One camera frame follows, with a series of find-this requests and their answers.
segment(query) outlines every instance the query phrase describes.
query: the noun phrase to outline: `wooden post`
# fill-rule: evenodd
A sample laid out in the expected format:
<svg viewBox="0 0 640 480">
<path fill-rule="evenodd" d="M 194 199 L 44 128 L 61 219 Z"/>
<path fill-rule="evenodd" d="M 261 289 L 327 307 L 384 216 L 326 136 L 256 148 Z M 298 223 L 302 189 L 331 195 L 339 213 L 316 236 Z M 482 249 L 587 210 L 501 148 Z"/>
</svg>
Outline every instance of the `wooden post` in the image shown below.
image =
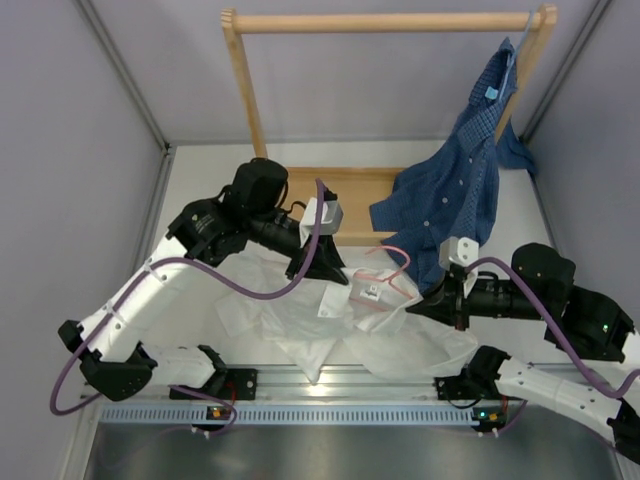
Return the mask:
<svg viewBox="0 0 640 480">
<path fill-rule="evenodd" d="M 553 28 L 558 20 L 558 9 L 555 5 L 543 3 L 540 5 L 540 8 L 538 8 L 537 14 L 541 17 L 540 26 L 537 30 L 532 28 L 527 32 L 527 36 L 524 39 L 522 48 L 520 49 L 520 53 L 516 59 L 518 91 L 509 99 L 509 102 L 502 114 L 502 118 L 500 119 L 500 122 L 498 122 L 495 136 L 496 142 L 502 136 L 502 132 L 507 126 L 507 122 L 509 122 L 511 114 L 518 104 L 518 100 L 520 100 L 520 95 L 527 86 L 527 83 L 531 78 L 531 74 L 536 68 L 538 59 L 544 51 L 549 38 L 551 38 L 551 33 L 553 33 Z"/>
<path fill-rule="evenodd" d="M 244 108 L 247 112 L 253 150 L 255 151 L 256 157 L 267 158 L 267 144 L 264 141 L 264 132 L 262 131 L 262 123 L 260 122 L 256 96 L 253 92 L 253 83 L 251 82 L 251 74 L 249 73 L 247 53 L 244 50 L 242 36 L 235 30 L 235 16 L 235 8 L 227 8 L 222 11 L 222 31 L 224 32 L 224 38 L 227 42 L 229 55 L 231 56 L 233 73 L 236 76 L 240 95 L 242 96 L 242 102 L 244 103 Z"/>
</svg>

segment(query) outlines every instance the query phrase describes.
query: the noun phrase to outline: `wooden board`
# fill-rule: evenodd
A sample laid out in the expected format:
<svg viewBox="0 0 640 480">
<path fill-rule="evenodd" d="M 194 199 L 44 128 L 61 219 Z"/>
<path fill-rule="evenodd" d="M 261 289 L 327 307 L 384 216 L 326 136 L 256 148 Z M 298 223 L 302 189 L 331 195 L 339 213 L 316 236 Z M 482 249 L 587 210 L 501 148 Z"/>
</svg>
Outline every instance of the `wooden board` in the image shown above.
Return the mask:
<svg viewBox="0 0 640 480">
<path fill-rule="evenodd" d="M 285 205 L 294 200 L 307 202 L 316 196 L 316 178 L 338 195 L 344 212 L 340 231 L 334 235 L 336 245 L 369 246 L 394 232 L 374 232 L 369 216 L 369 206 L 384 200 L 391 194 L 396 175 L 402 168 L 306 168 L 289 167 L 289 195 Z M 294 209 L 291 214 L 300 220 L 302 209 Z"/>
</svg>

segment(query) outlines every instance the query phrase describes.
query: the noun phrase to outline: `table surface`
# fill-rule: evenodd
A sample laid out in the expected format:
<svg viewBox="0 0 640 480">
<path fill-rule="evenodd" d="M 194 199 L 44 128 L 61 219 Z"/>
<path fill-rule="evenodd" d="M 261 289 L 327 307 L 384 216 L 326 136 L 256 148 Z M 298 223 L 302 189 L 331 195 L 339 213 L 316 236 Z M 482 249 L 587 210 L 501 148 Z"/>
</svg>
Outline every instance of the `table surface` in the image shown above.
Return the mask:
<svg viewBox="0 0 640 480">
<path fill-rule="evenodd" d="M 268 149 L 269 157 L 285 166 L 406 167 L 429 158 L 441 145 L 441 141 L 371 141 L 274 144 Z M 252 153 L 250 145 L 178 147 L 155 244 L 187 203 L 216 195 L 231 182 L 236 168 L 252 158 Z M 549 243 L 531 179 L 526 171 L 501 170 L 497 220 L 481 256 L 496 256 L 510 263 L 516 248 L 529 242 Z M 343 255 L 364 251 L 357 247 L 340 250 Z M 262 340 L 255 329 L 233 338 L 226 334 L 212 307 L 213 301 L 226 293 L 225 289 L 203 277 L 165 311 L 144 340 L 166 346 L 208 344 L 229 365 L 290 365 L 280 348 Z M 524 361 L 568 362 L 564 353 L 543 340 L 543 322 L 472 317 L 471 331 L 481 344 L 494 345 Z M 357 362 L 339 341 L 325 364 Z"/>
</svg>

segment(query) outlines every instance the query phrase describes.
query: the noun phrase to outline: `white wall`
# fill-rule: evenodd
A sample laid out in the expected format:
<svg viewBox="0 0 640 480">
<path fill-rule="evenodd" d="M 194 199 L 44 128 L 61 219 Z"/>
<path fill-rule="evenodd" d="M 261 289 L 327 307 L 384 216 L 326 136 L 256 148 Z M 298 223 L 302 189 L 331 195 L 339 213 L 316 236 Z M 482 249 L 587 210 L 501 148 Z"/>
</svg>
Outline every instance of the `white wall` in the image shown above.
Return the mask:
<svg viewBox="0 0 640 480">
<path fill-rule="evenodd" d="M 640 318 L 640 3 L 617 0 L 587 44 L 532 148 L 551 229 L 577 280 Z"/>
<path fill-rule="evenodd" d="M 160 151 L 71 1 L 1 12 L 0 477 L 46 480 L 76 422 L 48 410 L 57 328 L 129 273 Z"/>
<path fill-rule="evenodd" d="M 524 126 L 596 0 L 556 0 L 558 25 L 517 110 Z M 94 0 L 165 136 L 249 139 L 220 28 L 240 14 L 529 11 L 532 0 Z M 521 34 L 514 33 L 514 43 Z M 268 139 L 448 135 L 504 33 L 259 35 L 245 44 Z"/>
</svg>

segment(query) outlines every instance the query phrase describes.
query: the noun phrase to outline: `blue shirt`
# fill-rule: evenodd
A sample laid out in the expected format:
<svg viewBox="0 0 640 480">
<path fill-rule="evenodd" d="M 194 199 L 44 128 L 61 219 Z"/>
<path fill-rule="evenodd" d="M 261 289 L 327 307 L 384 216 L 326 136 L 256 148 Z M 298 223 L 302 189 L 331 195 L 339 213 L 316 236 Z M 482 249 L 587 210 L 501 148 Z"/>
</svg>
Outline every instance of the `blue shirt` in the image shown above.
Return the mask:
<svg viewBox="0 0 640 480">
<path fill-rule="evenodd" d="M 502 112 L 516 91 L 513 55 L 507 38 L 473 87 L 442 148 L 399 173 L 391 196 L 370 207 L 374 230 L 397 232 L 382 243 L 409 254 L 406 272 L 421 292 L 443 274 L 438 249 L 444 240 L 469 237 L 483 245 L 489 239 L 498 207 L 498 164 L 535 173 L 531 153 L 511 123 L 498 144 L 494 142 Z M 389 254 L 404 263 L 402 256 Z"/>
</svg>

